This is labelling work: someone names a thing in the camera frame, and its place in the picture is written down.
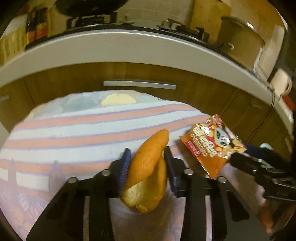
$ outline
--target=cartoon character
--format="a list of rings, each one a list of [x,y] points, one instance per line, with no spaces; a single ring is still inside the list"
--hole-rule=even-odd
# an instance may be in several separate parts
[[[219,147],[225,148],[229,146],[230,139],[229,135],[221,128],[215,128],[215,144]]]

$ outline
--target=screw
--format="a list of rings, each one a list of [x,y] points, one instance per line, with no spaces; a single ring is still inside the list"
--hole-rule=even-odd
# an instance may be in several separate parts
[[[68,179],[68,183],[70,183],[70,184],[76,183],[77,181],[78,181],[77,177],[71,177]]]
[[[108,169],[101,171],[102,176],[109,176],[111,172]]]
[[[226,183],[227,182],[227,179],[225,177],[222,177],[222,176],[218,177],[217,180],[220,183]]]
[[[194,171],[192,169],[187,168],[184,170],[184,174],[186,174],[186,175],[193,175],[193,173],[194,173]]]

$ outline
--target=pot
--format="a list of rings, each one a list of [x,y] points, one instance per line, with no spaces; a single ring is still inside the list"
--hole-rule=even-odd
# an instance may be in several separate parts
[[[57,10],[70,17],[110,14],[128,0],[57,0]]]
[[[215,47],[248,70],[253,70],[265,45],[257,30],[239,18],[221,17],[222,24]]]

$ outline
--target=bottle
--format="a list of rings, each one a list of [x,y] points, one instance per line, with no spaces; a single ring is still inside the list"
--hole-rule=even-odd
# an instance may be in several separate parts
[[[47,8],[41,8],[36,13],[36,39],[48,35]]]
[[[27,17],[26,23],[26,45],[33,42],[35,40],[35,32],[36,32],[36,18],[35,11],[31,11]]]

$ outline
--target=stovetop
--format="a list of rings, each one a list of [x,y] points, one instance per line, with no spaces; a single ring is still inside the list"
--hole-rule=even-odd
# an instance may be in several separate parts
[[[191,32],[192,30],[190,30],[190,32],[188,32],[188,28],[186,28],[184,26],[178,26],[176,24],[177,23],[174,23],[174,24],[172,23],[171,27],[168,27],[168,28],[163,28],[163,24],[161,24],[161,25],[159,25],[158,29],[138,27],[138,26],[134,26],[133,21],[131,21],[128,17],[125,18],[124,21],[121,21],[121,22],[116,21],[115,23],[110,23],[110,22],[109,23],[108,22],[102,23],[101,22],[101,23],[90,23],[90,24],[85,24],[85,25],[80,24],[80,26],[77,26],[77,27],[75,27],[75,23],[71,23],[72,26],[60,34],[56,34],[56,35],[53,35],[53,36],[47,37],[47,38],[41,38],[41,39],[31,42],[30,44],[28,44],[26,46],[25,51],[29,50],[41,43],[49,41],[51,39],[55,39],[55,38],[65,36],[68,34],[73,34],[73,33],[80,33],[80,32],[93,31],[93,30],[142,31],[142,32],[147,32],[147,33],[149,32],[149,33],[154,33],[154,34],[164,34],[164,35],[167,35],[170,37],[174,37],[174,38],[182,39],[182,40],[194,43],[194,44],[198,44],[199,46],[205,47],[207,49],[212,50],[213,52],[216,52],[217,54],[219,54],[221,56],[224,56],[225,58],[233,61],[234,63],[236,63],[237,65],[239,65],[240,67],[242,67],[243,69],[248,71],[250,74],[254,75],[254,73],[252,71],[249,71],[248,69],[246,69],[239,62],[237,62],[233,58],[229,57],[227,54],[220,51],[218,48],[215,48],[213,45],[204,41],[207,38],[206,33],[204,31],[203,31],[202,35],[198,35],[200,33],[200,31],[198,29],[195,32]]]
[[[78,29],[89,29],[99,26],[133,26],[134,22],[129,18],[128,15],[124,17],[123,21],[117,21],[117,13],[113,12],[110,15],[103,16],[91,16],[91,17],[78,17],[69,18],[67,20],[67,31],[75,31]],[[196,28],[197,30],[192,30],[187,28],[181,22],[173,19],[164,20],[161,25],[157,25],[158,29],[162,32],[170,33],[177,37],[182,37],[185,39],[190,39],[198,43],[207,43],[209,39],[209,34],[204,31],[203,28]]]

